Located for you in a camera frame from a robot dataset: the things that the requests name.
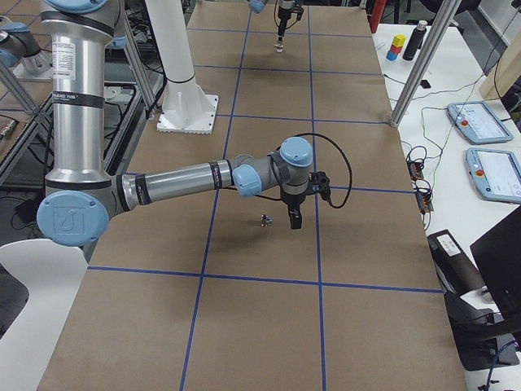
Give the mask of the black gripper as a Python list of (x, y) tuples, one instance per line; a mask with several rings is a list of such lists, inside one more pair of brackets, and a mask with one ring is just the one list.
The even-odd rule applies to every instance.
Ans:
[(281, 191), (281, 200), (287, 206), (288, 216), (290, 218), (290, 227), (292, 230), (298, 230), (302, 227), (300, 206), (305, 202), (305, 199), (305, 194), (293, 195)]
[(283, 42), (285, 34), (285, 21), (296, 15), (296, 20), (300, 21), (304, 13), (303, 0), (278, 0), (278, 42)]

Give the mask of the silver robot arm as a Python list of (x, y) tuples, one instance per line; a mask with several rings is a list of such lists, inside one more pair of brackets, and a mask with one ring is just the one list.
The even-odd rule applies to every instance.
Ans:
[(112, 217), (139, 205), (235, 187), (257, 196), (278, 187), (290, 225), (311, 192), (313, 152), (301, 137), (265, 157), (241, 155), (158, 174), (111, 175), (103, 163), (106, 47), (124, 34), (122, 1), (44, 1), (42, 23), (52, 37), (55, 161), (37, 210), (40, 231), (57, 244), (97, 240)]
[[(251, 0), (247, 1), (247, 4), (251, 11), (256, 14), (261, 13), (268, 2), (266, 0)], [(283, 38), (285, 32), (290, 29), (295, 23), (299, 22), (304, 14), (304, 2), (303, 1), (286, 1), (279, 0), (275, 2), (275, 6), (278, 9), (277, 14), (274, 17), (276, 26), (278, 27), (277, 36), (278, 39), (274, 44), (274, 47), (278, 51), (282, 51), (284, 47)]]

